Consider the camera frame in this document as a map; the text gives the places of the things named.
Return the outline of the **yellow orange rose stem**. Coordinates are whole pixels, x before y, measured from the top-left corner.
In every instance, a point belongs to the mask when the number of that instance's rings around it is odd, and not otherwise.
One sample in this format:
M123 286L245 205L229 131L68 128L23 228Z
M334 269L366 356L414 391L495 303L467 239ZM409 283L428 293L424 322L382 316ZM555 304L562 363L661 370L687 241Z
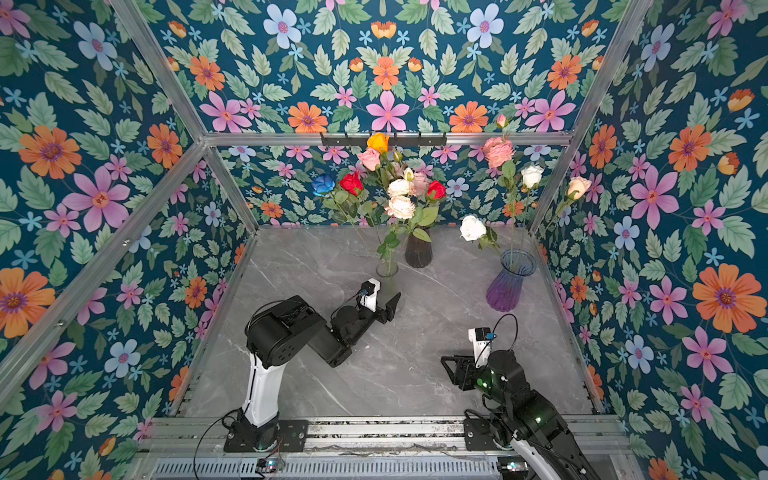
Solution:
M404 165L406 168L409 168L410 170L412 170L410 167L408 167L408 166L407 166L407 165L404 163L404 160L403 160L403 155L402 155L402 154L401 154L399 151L397 151L397 150L392 150L392 149L390 148L390 146L388 146L388 145L387 145L387 143L386 143L386 142L381 142L381 141L379 141L379 142L375 142L375 143L373 143L373 144L370 144L368 147L366 147L366 149L367 149L367 148L375 148L375 149L377 149L377 150L379 150L379 151L381 151L381 152L384 152L384 153L388 153L390 156L393 156L394 154L396 154L396 155L397 155L397 157L398 157L398 159L402 161L403 165Z

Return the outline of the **large pink rose stem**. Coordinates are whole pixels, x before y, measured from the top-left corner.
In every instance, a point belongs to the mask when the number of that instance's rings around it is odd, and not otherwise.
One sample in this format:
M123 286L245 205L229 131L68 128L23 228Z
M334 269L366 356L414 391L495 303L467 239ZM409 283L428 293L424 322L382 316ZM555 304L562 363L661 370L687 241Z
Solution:
M411 181L410 194L414 197L425 198L430 184L431 180L426 174L417 172Z

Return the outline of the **pink carnation stem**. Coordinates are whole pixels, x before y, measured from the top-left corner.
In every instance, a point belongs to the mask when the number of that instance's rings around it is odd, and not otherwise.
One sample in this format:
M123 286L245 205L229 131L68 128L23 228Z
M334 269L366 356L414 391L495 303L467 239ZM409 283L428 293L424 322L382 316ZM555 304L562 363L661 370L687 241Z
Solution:
M500 114L496 120L499 134L484 143L483 151L489 167L501 172L500 182L507 191L505 208L509 213L511 226L514 227L517 218L517 158L508 124L507 117Z

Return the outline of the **cream white rose stem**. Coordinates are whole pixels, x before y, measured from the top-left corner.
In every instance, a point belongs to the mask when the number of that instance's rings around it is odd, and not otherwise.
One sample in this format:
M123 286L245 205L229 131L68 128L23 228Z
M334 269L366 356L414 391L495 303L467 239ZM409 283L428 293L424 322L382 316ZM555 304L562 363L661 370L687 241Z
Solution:
M591 186L592 181L584 177L578 176L571 178L564 198L557 205L555 213L549 221L542 227L543 232L546 233L550 226L562 215L563 211L567 207L571 207L577 200L581 199L589 191Z

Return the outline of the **red rose stem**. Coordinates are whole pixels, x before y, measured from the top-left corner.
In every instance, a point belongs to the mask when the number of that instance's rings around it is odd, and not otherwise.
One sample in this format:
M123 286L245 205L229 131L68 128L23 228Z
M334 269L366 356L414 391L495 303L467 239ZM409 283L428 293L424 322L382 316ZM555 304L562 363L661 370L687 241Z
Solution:
M447 197L445 185L420 174L404 174L392 181L382 206L370 199L359 174L344 176L334 188L330 205L343 221L383 228L377 235L377 274L391 277L398 271L396 250L414 238L431 243L428 229L438 220L439 206Z

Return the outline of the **dark mauve glass vase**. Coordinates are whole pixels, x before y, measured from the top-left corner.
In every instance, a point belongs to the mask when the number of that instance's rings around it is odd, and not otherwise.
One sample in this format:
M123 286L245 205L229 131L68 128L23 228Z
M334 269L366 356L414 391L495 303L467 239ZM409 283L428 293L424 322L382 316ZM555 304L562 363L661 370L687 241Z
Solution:
M406 241L404 259L412 268L427 267L433 260L432 243L410 234Z

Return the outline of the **small white bud stem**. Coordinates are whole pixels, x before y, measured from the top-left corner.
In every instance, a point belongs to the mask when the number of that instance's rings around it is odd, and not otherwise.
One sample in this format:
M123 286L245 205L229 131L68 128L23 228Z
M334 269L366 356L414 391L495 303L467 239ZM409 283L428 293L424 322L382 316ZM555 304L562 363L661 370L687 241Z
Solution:
M514 220L514 233L512 245L523 241L526 227L526 215L530 195L539 188L544 173L544 167L538 164L529 164L523 168L516 177L515 189L512 194L512 213Z

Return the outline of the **pink rose spray stem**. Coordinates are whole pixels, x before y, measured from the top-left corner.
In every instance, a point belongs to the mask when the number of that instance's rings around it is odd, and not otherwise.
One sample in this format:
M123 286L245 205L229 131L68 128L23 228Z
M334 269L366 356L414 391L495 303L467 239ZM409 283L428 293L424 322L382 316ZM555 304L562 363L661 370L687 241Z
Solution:
M380 202L383 212L397 220L412 219L416 211L410 194L413 171L406 168L396 154L390 156L375 148L367 148L359 161L370 181L386 195Z

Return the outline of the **clear glass vase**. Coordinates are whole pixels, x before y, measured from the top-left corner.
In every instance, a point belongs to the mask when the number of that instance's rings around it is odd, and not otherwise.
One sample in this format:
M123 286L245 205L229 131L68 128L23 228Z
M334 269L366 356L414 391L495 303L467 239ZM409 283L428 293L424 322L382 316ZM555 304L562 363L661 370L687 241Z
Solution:
M395 259L381 259L376 266L376 278L380 282L377 294L380 304L387 303L400 292L397 274L399 264Z

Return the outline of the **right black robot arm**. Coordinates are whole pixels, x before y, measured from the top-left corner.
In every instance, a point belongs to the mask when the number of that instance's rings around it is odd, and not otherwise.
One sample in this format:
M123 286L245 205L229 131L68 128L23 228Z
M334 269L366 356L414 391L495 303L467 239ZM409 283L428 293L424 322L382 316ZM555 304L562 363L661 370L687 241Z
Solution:
M484 413L464 412L468 451L509 451L529 466L532 479L597 479L563 416L532 388L511 349L493 351L484 363L468 355L443 356L451 383L475 390Z

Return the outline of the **blue rose stem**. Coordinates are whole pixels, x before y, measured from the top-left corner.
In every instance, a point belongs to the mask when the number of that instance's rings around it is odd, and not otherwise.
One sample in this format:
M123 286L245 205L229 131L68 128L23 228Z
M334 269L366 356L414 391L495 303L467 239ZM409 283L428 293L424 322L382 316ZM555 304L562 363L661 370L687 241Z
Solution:
M330 175L321 175L312 182L312 187L334 223L349 224L357 229L373 228L381 240L376 230L375 207L359 173L347 174L338 182Z

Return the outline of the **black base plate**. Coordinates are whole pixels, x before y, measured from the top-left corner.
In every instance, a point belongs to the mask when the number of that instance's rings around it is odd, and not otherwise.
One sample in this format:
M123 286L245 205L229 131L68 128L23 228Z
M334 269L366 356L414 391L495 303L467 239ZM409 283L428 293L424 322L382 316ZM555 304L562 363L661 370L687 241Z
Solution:
M227 453L297 453L304 450L308 438L309 422L306 420L273 419L256 427L243 417L227 426L224 444Z
M509 450L508 430L498 419L467 416L463 420L465 448L468 451Z

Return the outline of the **purple blue glass vase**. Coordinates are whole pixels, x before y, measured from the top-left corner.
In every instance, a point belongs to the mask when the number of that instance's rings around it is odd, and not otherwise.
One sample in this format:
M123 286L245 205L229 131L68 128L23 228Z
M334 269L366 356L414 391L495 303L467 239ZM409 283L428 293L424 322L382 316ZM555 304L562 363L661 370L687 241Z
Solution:
M536 271L533 255L521 249L509 249L500 257L501 270L486 291L488 305L499 312L514 310L526 278Z

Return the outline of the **artificial flower bunch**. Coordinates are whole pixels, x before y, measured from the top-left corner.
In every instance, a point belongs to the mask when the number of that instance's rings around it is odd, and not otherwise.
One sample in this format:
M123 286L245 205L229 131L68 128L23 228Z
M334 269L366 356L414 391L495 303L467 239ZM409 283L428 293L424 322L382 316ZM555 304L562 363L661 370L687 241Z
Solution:
M398 272L396 250L401 245L405 263L410 267L420 269L432 262L429 230L437 222L439 204L446 190L439 181L407 168L388 184L387 195L384 207L387 231L377 249L380 256L377 274L381 277L392 277Z

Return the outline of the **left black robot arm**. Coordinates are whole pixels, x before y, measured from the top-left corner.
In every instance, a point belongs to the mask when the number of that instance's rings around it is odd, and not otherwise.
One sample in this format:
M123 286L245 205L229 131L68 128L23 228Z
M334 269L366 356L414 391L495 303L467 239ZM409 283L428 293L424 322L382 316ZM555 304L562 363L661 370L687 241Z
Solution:
M396 293L380 306L373 284L366 282L355 303L339 307L329 321L298 295L255 312L244 329L250 354L248 390L228 427L225 450L274 448L282 427L278 397L288 362L308 346L330 367L341 365L374 323L394 319L400 298Z

